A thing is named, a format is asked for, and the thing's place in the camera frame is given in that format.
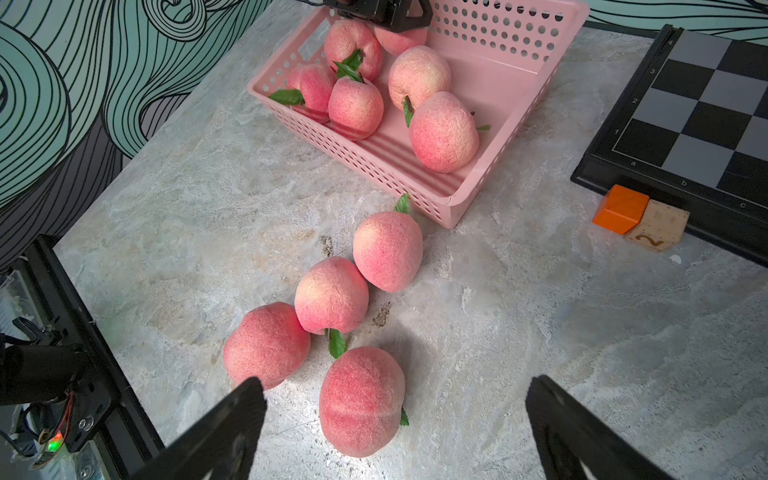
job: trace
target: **peach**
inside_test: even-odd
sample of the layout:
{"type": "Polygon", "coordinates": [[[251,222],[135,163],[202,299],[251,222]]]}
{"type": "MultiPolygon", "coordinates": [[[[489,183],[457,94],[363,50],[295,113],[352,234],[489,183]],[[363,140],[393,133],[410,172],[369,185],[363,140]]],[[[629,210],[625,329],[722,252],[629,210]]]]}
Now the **peach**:
{"type": "Polygon", "coordinates": [[[331,98],[336,74],[324,63],[300,65],[288,77],[288,88],[297,88],[304,97],[304,105],[294,105],[293,110],[321,124],[328,121],[328,100],[331,98]]]}
{"type": "Polygon", "coordinates": [[[430,47],[413,47],[400,55],[389,70],[389,97],[402,110],[402,99],[408,95],[418,109],[439,91],[451,88],[448,62],[430,47]]]}
{"type": "Polygon", "coordinates": [[[362,140],[379,127],[384,117],[384,100],[370,81],[340,78],[328,101],[328,115],[333,130],[350,140],[362,140]]]}
{"type": "Polygon", "coordinates": [[[382,48],[392,55],[400,55],[409,48],[424,45],[427,42],[427,27],[415,28],[402,33],[393,33],[385,28],[373,27],[373,34],[382,48]]]}
{"type": "Polygon", "coordinates": [[[468,164],[480,145],[472,115],[447,91],[434,94],[416,109],[409,136],[416,158],[440,174],[468,164]]]}
{"type": "Polygon", "coordinates": [[[322,335],[328,328],[351,332],[366,316],[368,283],[346,258],[326,258],[301,279],[294,304],[307,332],[322,335]]]}
{"type": "Polygon", "coordinates": [[[248,312],[227,339],[224,368],[237,383],[256,376],[269,390],[295,372],[309,352],[310,335],[293,307],[270,303],[248,312]]]}
{"type": "Polygon", "coordinates": [[[382,66],[382,48],[368,26],[358,20],[340,18],[326,35],[323,49],[328,65],[336,71],[334,61],[344,61],[358,48],[362,49],[362,64],[358,72],[363,78],[373,80],[382,66]]]}
{"type": "Polygon", "coordinates": [[[373,455],[395,437],[406,376],[387,352],[361,346],[331,365],[320,388],[320,427],[336,450],[373,455]]]}
{"type": "Polygon", "coordinates": [[[366,218],[353,241],[360,273],[385,292],[406,288],[422,264],[424,240],[419,225],[406,214],[382,212],[366,218]]]}

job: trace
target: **green led light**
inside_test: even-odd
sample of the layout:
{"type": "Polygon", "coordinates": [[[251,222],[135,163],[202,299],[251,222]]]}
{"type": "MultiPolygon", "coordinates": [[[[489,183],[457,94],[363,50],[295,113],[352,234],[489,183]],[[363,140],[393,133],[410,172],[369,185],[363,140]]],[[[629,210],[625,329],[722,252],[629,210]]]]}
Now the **green led light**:
{"type": "Polygon", "coordinates": [[[48,446],[45,449],[49,452],[57,452],[62,444],[64,444],[64,436],[59,432],[54,438],[48,441],[48,446]]]}

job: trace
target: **chessboard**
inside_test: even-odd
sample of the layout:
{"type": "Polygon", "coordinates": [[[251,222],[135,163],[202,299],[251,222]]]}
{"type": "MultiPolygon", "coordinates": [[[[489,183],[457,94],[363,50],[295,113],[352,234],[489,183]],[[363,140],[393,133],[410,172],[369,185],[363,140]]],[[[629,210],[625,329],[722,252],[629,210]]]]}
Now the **chessboard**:
{"type": "Polygon", "coordinates": [[[768,266],[768,47],[666,26],[571,180],[688,210],[687,231],[768,266]]]}

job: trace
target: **gray square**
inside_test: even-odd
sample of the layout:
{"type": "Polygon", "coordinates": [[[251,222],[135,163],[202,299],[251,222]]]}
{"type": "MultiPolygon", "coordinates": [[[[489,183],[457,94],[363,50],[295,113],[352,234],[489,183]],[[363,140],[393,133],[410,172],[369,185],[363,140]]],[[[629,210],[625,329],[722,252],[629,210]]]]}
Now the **gray square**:
{"type": "Polygon", "coordinates": [[[688,180],[715,188],[732,155],[733,150],[729,148],[681,135],[675,141],[661,168],[688,180]]]}
{"type": "Polygon", "coordinates": [[[763,98],[768,81],[715,71],[701,94],[701,101],[751,115],[763,98]]]}
{"type": "Polygon", "coordinates": [[[667,58],[715,69],[725,55],[728,45],[730,45],[730,40],[727,38],[713,37],[686,30],[677,39],[677,43],[667,58]]]}
{"type": "Polygon", "coordinates": [[[693,98],[649,88],[632,117],[680,133],[696,103],[693,98]]]}
{"type": "Polygon", "coordinates": [[[768,161],[768,120],[752,117],[736,151],[768,161]]]}

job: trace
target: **pink plastic basket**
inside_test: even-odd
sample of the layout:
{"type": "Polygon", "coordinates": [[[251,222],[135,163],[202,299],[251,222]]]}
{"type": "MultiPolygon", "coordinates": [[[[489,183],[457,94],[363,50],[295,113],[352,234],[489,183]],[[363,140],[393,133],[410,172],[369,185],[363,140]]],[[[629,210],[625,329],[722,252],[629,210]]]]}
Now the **pink plastic basket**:
{"type": "Polygon", "coordinates": [[[527,0],[514,5],[499,0],[438,0],[433,8],[427,45],[448,60],[451,92],[475,112],[475,123],[491,125],[490,131],[480,133],[475,159],[461,170],[437,174],[413,154],[402,112],[392,105],[386,86],[393,55],[384,54],[374,81],[384,98],[384,118],[365,140],[347,140],[267,97],[284,87],[297,65],[325,61],[322,48],[304,58],[300,52],[313,39],[322,45],[318,37],[328,27],[324,22],[332,24],[339,18],[329,8],[318,8],[308,17],[251,79],[248,91],[296,135],[393,194],[408,192],[425,215],[453,228],[546,91],[589,7],[577,0],[527,0]]]}

